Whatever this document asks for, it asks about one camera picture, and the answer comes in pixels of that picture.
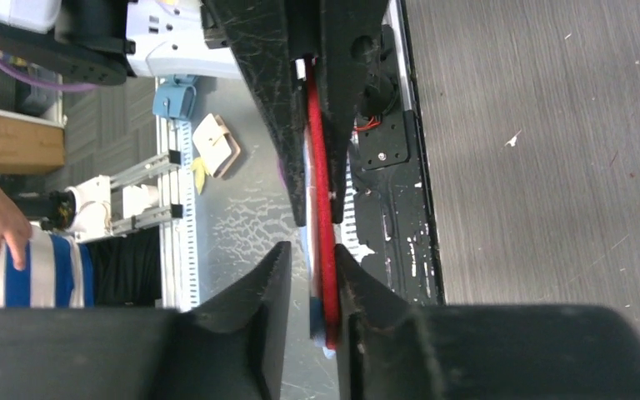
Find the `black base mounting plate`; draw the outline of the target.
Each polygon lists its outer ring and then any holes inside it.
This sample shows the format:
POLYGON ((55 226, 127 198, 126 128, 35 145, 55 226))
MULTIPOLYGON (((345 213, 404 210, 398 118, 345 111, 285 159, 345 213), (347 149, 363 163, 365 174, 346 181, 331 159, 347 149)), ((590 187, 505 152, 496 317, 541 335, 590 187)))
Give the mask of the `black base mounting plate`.
POLYGON ((359 264, 398 296, 442 304, 437 233, 414 111, 403 106, 394 31, 382 26, 348 153, 343 241, 359 264))

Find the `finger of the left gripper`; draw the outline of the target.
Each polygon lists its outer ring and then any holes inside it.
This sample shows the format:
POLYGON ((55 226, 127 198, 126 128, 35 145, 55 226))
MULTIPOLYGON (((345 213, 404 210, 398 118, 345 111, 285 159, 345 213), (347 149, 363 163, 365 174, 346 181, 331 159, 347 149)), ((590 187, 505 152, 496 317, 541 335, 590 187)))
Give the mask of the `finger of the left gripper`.
POLYGON ((227 39, 269 131, 297 226, 306 224, 303 100, 292 71, 284 1, 203 3, 227 39))
POLYGON ((387 6, 374 0, 327 0, 319 5, 317 77, 334 223, 343 220, 348 146, 368 70, 378 58, 387 6))

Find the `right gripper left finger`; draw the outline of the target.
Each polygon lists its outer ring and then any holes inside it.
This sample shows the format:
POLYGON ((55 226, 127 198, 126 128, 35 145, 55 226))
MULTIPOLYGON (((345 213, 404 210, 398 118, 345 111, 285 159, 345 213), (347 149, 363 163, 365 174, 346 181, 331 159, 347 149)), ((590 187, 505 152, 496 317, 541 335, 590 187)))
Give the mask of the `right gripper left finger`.
POLYGON ((188 312, 0 309, 0 399, 277 399, 292 247, 188 312))

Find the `blue card holder upper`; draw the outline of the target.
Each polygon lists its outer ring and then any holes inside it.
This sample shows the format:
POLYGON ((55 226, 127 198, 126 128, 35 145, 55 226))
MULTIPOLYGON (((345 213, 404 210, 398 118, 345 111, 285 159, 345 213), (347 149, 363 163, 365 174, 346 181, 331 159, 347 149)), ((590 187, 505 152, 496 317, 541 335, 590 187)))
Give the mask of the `blue card holder upper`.
POLYGON ((152 103, 152 114, 173 121, 189 122, 197 98, 198 76, 168 75, 159 82, 152 103))

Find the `blue white striped shirt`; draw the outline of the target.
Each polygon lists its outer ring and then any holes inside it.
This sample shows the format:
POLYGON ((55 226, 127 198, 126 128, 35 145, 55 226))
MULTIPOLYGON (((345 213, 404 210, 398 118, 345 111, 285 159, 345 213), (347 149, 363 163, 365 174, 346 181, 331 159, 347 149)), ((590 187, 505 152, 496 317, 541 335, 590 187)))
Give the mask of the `blue white striped shirt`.
POLYGON ((22 271, 6 245, 0 254, 0 308, 90 308, 93 262, 86 246, 35 227, 22 271))

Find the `red card holder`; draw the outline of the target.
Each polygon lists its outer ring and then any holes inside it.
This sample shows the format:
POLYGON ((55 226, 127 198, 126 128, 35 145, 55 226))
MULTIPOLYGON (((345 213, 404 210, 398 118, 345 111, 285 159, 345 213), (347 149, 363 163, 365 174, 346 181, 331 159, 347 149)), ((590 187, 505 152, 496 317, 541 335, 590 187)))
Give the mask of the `red card holder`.
POLYGON ((323 137, 322 110, 315 73, 315 57, 303 58, 307 92, 304 129, 306 226, 301 229, 309 283, 309 332, 325 358, 336 357, 340 306, 334 247, 328 158, 323 137))

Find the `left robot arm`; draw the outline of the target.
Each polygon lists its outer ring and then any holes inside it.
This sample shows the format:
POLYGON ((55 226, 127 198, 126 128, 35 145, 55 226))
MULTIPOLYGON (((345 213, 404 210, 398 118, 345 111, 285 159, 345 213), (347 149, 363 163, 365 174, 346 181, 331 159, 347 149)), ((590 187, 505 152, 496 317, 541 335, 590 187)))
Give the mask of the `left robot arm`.
POLYGON ((384 1, 0 1, 0 50, 79 83, 208 75, 228 49, 282 163, 305 223, 303 132, 323 130, 319 171, 343 219, 355 115, 379 58, 384 1))

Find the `cardboard box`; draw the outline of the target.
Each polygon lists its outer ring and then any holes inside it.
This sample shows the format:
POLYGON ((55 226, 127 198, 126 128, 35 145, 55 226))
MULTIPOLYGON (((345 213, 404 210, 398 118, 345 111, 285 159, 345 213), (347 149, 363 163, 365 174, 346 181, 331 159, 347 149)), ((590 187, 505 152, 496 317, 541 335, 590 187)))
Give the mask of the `cardboard box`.
POLYGON ((62 128, 0 115, 0 174, 51 173, 65 156, 62 128))

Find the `beige card holder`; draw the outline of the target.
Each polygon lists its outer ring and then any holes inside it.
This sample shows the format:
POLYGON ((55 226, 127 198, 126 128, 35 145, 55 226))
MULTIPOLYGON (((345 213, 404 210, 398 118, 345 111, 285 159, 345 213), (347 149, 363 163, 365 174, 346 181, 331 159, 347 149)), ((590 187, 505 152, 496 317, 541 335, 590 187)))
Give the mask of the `beige card holder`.
POLYGON ((209 113, 192 134, 192 142, 207 172, 222 177, 236 161, 241 148, 223 119, 209 113))

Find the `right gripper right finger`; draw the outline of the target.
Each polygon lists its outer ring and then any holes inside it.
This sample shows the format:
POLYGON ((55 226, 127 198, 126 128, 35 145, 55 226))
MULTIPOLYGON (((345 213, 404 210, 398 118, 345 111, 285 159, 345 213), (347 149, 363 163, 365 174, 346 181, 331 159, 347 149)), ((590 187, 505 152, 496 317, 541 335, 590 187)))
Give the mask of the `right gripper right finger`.
POLYGON ((610 308, 422 306, 335 252, 343 399, 640 399, 640 337, 610 308))

